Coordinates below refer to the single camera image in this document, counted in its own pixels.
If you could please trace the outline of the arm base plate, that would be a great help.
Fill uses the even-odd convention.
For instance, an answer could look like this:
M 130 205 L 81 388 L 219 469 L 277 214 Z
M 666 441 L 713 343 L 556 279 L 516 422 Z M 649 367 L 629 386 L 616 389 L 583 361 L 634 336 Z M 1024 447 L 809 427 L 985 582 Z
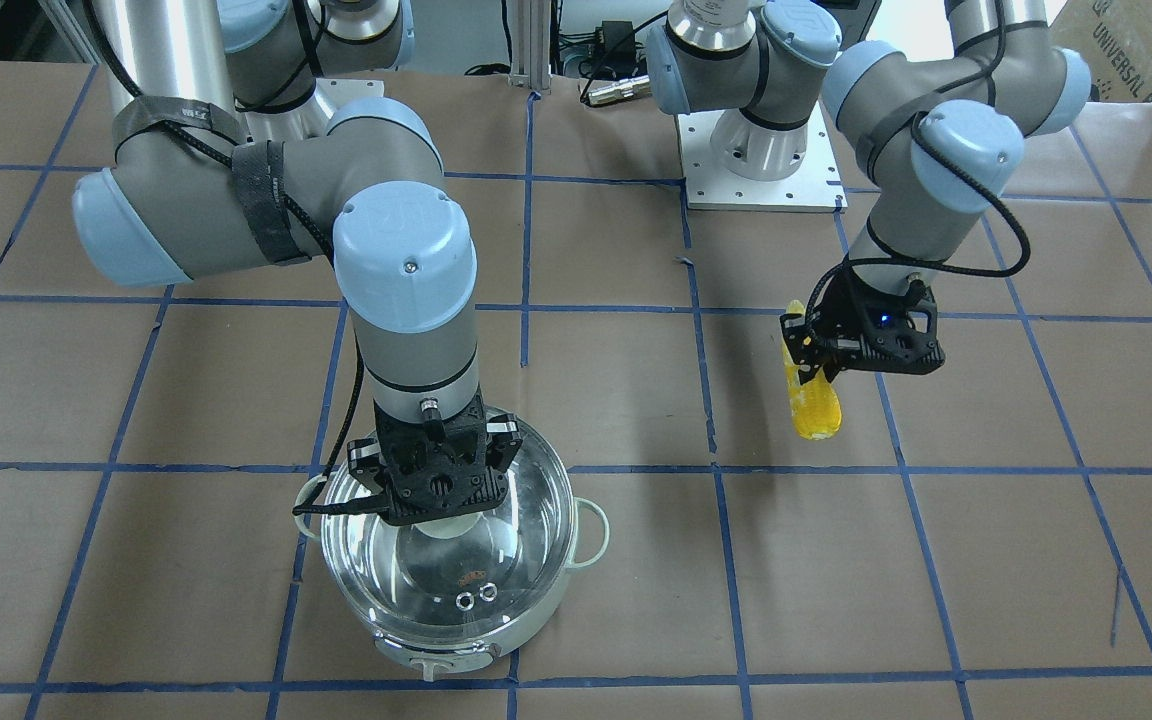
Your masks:
M 820 104 L 805 124 L 791 131 L 756 126 L 738 109 L 681 114 L 676 123 L 690 209 L 804 213 L 847 209 Z

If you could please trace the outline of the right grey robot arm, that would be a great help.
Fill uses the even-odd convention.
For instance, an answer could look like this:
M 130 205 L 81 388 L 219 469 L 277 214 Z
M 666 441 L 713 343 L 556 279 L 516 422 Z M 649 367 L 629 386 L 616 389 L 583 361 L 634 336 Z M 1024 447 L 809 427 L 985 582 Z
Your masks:
M 324 258 L 351 314 L 394 497 L 499 488 L 511 420 L 482 396 L 465 211 L 419 114 L 385 94 L 306 127 L 262 126 L 321 97 L 321 65 L 391 69 L 402 1 L 86 1 L 111 74 L 113 167 L 79 179 L 88 258 L 126 287 Z

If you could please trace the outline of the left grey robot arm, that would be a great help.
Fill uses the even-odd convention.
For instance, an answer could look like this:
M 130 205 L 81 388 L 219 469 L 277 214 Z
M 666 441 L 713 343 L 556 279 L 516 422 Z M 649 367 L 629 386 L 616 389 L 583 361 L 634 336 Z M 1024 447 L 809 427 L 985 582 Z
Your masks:
M 1025 141 L 1069 127 L 1091 68 L 1053 44 L 1038 1 L 948 1 L 954 54 L 914 61 L 887 41 L 841 50 L 838 20 L 810 1 L 675 1 L 646 32 L 664 114 L 723 111 L 740 176 L 751 142 L 797 142 L 823 105 L 879 188 L 867 223 L 803 311 L 782 318 L 799 378 L 846 370 L 924 376 L 945 363 L 931 288 L 1000 196 Z

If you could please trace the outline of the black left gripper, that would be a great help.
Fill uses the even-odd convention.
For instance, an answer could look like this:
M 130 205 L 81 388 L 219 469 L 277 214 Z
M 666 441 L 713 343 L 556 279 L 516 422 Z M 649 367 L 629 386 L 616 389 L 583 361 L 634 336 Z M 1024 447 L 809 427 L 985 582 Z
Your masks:
M 888 374 L 927 373 L 927 283 L 919 274 L 904 293 L 878 291 L 858 270 L 842 265 L 809 310 L 780 316 L 782 359 L 790 386 L 806 386 L 823 370 Z

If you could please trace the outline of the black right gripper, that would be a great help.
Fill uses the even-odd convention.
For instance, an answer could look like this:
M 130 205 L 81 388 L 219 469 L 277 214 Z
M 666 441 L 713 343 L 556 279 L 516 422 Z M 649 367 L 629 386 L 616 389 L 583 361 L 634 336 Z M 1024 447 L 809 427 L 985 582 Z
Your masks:
M 346 450 L 349 477 L 370 495 L 384 492 L 384 469 L 391 480 L 485 480 L 488 470 L 505 475 L 522 446 L 517 416 L 488 416 L 480 395 L 458 414 L 435 406 L 404 420 L 376 404 L 374 416 L 378 439 L 353 439 Z

